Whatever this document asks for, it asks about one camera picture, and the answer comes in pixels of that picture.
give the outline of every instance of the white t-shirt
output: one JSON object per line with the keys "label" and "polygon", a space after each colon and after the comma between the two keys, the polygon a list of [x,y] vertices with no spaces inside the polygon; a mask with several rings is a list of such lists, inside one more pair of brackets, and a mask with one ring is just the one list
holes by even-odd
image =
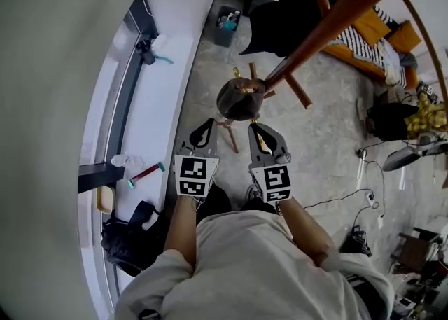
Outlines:
{"label": "white t-shirt", "polygon": [[362,254],[335,249],[316,267],[282,217],[234,211],[197,227],[196,268],[161,254],[124,290],[116,320],[388,319],[393,289]]}

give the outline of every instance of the gray trash bin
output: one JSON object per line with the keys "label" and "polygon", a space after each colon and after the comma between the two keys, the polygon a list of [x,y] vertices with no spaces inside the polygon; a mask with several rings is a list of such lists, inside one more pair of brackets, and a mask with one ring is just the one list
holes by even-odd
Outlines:
{"label": "gray trash bin", "polygon": [[215,44],[216,45],[221,45],[221,46],[225,46],[226,48],[228,48],[230,46],[230,44],[232,43],[232,37],[238,28],[239,18],[237,18],[237,27],[235,28],[235,30],[228,30],[228,29],[220,28],[218,26],[218,23],[222,16],[227,16],[230,13],[235,14],[235,11],[237,11],[237,10],[238,9],[232,8],[231,6],[221,6],[220,7],[219,13],[218,13],[218,18],[215,23]]}

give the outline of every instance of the orange pillow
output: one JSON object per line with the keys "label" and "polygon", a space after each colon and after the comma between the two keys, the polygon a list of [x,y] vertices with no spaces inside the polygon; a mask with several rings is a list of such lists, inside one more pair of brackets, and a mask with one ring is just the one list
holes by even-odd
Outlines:
{"label": "orange pillow", "polygon": [[391,30],[384,23],[377,13],[370,8],[368,12],[362,15],[354,22],[353,27],[363,37],[363,39],[373,47],[381,37],[385,37]]}
{"label": "orange pillow", "polygon": [[420,43],[421,39],[412,27],[411,22],[406,20],[387,38],[387,41],[399,53],[407,54]]}

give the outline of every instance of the gray tile floor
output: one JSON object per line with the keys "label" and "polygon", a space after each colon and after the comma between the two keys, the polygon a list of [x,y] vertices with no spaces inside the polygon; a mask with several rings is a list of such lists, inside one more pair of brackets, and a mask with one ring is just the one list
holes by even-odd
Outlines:
{"label": "gray tile floor", "polygon": [[[233,67],[249,76],[249,62],[255,62],[258,76],[264,78],[280,59],[268,53],[238,56],[251,37],[249,19],[242,18],[230,48],[214,45],[210,28],[214,13],[221,3],[217,0],[206,23],[179,121],[179,129],[194,125],[212,116],[219,118],[216,96],[220,88],[232,78]],[[368,139],[358,121],[356,100],[362,97],[366,106],[374,92],[382,87],[353,67],[328,55],[319,53],[294,73],[314,105],[304,110],[297,97],[284,82],[276,88],[277,95],[267,99],[260,112],[260,122],[273,127],[284,136],[293,158],[291,170],[294,195],[305,205],[339,198],[356,190],[359,159],[356,149],[377,143]],[[249,122],[233,124],[240,153],[230,147],[227,132],[219,127],[218,152],[220,164],[216,182],[234,200],[235,207],[243,201],[251,177],[251,163],[247,127]],[[383,164],[387,155],[403,147],[400,141],[389,142],[368,149],[368,160]],[[413,226],[423,226],[432,216],[446,215],[448,196],[441,190],[445,173],[439,164],[443,159],[426,158],[406,167],[405,189],[399,190],[401,171],[385,173],[386,215],[380,230],[377,217],[383,212],[382,178],[375,165],[367,168],[368,185],[380,203],[378,210],[364,211],[358,220],[367,230],[367,240],[373,251],[374,264],[384,273],[391,266],[389,256],[397,247],[399,232],[410,232]],[[366,187],[363,177],[362,188]],[[167,189],[167,203],[176,197],[172,169]],[[342,242],[359,209],[366,205],[363,193],[340,202],[332,202],[310,209],[318,222]]]}

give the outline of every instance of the gray wall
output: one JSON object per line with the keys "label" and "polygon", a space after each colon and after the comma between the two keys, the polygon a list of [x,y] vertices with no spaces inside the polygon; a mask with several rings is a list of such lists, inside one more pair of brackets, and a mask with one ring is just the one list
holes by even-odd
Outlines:
{"label": "gray wall", "polygon": [[77,175],[106,51],[132,0],[0,0],[0,307],[94,319]]}

